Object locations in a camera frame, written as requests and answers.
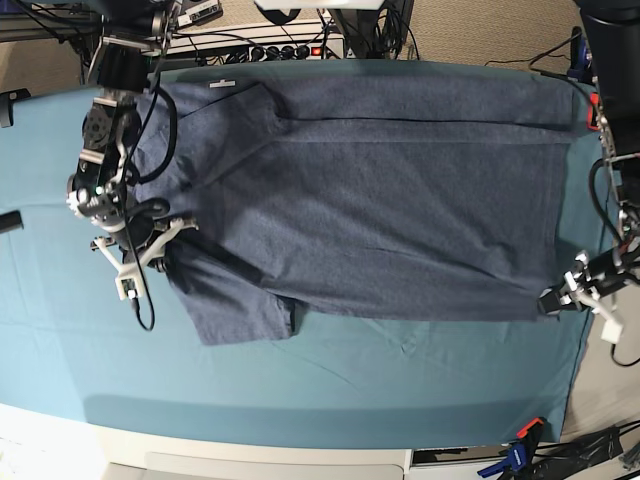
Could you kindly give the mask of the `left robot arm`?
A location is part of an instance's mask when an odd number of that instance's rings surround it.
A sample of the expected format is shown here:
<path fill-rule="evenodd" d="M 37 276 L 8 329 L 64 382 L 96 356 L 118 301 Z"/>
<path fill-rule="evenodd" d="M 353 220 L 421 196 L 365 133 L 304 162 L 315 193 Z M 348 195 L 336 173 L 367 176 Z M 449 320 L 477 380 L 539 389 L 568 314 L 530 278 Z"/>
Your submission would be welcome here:
<path fill-rule="evenodd" d="M 541 312 L 596 309 L 598 300 L 637 285 L 639 277 L 639 3 L 576 3 L 591 55 L 595 97 L 590 122 L 600 133 L 602 157 L 591 167 L 588 190 L 614 246 L 591 259 L 576 257 L 561 283 L 538 300 Z"/>

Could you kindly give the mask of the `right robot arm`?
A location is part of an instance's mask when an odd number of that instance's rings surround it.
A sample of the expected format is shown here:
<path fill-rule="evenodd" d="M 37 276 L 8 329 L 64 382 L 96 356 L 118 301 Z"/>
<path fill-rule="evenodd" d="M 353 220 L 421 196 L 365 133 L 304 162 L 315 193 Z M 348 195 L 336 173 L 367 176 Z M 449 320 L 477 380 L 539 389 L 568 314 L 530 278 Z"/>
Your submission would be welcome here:
<path fill-rule="evenodd" d="M 177 143 L 177 109 L 160 85 L 160 66 L 179 28 L 179 1 L 145 1 L 108 8 L 89 80 L 100 93 L 82 125 L 83 146 L 67 187 L 67 204 L 80 218 L 104 231 L 91 243 L 116 270 L 122 297 L 138 294 L 143 269 L 163 270 L 164 248 L 193 218 L 172 218 L 163 199 L 137 202 L 136 185 L 157 179 L 168 167 Z M 137 110 L 150 93 L 169 111 L 169 143 L 160 165 L 149 174 L 133 167 L 133 154 L 151 117 Z"/>

